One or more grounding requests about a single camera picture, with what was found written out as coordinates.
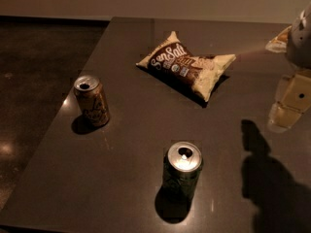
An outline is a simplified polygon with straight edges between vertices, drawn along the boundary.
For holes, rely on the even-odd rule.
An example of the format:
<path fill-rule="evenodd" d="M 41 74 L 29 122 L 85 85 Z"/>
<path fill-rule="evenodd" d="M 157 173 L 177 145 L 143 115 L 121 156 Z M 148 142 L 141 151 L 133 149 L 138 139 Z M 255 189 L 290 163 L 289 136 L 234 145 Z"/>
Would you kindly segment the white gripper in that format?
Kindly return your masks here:
<path fill-rule="evenodd" d="M 275 53 L 285 53 L 288 60 L 299 68 L 292 76 L 279 81 L 275 103 L 272 105 L 268 128 L 283 133 L 291 129 L 311 107 L 311 4 L 265 48 Z"/>

